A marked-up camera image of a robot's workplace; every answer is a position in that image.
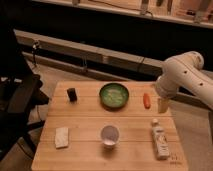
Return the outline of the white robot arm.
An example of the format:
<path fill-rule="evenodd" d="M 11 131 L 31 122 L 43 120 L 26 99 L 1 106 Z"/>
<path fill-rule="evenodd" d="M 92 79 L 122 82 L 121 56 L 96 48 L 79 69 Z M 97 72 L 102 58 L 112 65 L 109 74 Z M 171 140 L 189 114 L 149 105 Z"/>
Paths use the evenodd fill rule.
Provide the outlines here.
<path fill-rule="evenodd" d="M 171 99 L 183 87 L 213 109 L 213 79 L 201 72 L 203 66 L 204 58 L 196 51 L 167 58 L 155 83 L 156 92 L 162 98 Z"/>

